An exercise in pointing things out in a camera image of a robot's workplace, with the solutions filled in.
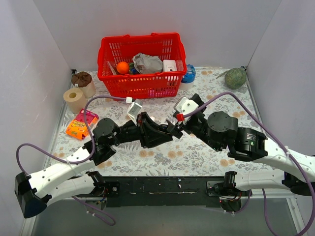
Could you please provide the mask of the black earbud charging case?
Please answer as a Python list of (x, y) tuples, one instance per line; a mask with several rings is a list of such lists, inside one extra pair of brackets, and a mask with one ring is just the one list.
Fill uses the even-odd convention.
[(163, 132), (163, 133), (171, 133), (171, 128), (173, 127), (172, 124), (161, 124), (158, 127), (158, 130)]

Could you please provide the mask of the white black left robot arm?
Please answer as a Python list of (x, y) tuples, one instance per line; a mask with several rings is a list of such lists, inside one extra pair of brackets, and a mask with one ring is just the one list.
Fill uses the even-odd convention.
[(41, 171), (28, 174), (22, 170), (15, 177), (15, 195), (24, 218), (42, 213), (56, 201), (80, 194), (101, 196), (106, 186), (99, 173), (90, 169), (107, 161), (115, 146), (139, 141), (143, 148), (154, 148), (173, 140), (168, 125), (158, 125), (146, 112), (136, 121), (118, 126), (112, 119), (103, 118), (93, 130), (92, 139), (66, 159)]

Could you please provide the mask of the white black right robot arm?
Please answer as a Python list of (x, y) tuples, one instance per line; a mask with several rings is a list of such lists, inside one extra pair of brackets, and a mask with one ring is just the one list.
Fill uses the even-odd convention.
[(251, 189), (285, 189), (301, 196), (315, 194), (315, 163), (310, 156), (286, 149), (251, 128), (239, 127), (238, 119), (225, 112), (214, 112), (207, 118), (205, 104), (197, 94), (181, 98), (174, 106), (175, 125), (168, 132), (181, 137), (182, 131), (194, 134), (215, 151), (228, 149), (228, 157), (273, 167), (262, 173), (225, 173), (223, 182), (210, 187), (211, 193), (234, 195)]

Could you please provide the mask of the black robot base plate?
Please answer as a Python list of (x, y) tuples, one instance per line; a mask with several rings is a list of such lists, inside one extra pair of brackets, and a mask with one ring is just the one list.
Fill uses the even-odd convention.
[(221, 207), (236, 203), (240, 209), (241, 192), (227, 183), (224, 177), (102, 177), (96, 175), (94, 189), (84, 194), (99, 198), (106, 207), (141, 206), (205, 206)]

